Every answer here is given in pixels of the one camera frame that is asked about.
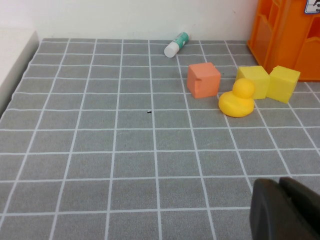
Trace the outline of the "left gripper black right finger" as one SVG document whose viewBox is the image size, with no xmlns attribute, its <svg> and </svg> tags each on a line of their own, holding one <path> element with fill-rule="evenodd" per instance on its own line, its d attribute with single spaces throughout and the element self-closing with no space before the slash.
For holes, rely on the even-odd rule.
<svg viewBox="0 0 320 240">
<path fill-rule="evenodd" d="M 290 177 L 281 177 L 279 186 L 290 199 L 304 227 L 320 239 L 320 195 Z"/>
</svg>

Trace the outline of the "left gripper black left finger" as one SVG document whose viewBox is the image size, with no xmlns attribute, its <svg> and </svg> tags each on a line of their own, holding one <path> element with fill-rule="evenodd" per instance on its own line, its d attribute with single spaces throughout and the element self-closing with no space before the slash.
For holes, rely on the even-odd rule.
<svg viewBox="0 0 320 240">
<path fill-rule="evenodd" d="M 279 182 L 254 181 L 249 223 L 253 240 L 314 240 Z"/>
</svg>

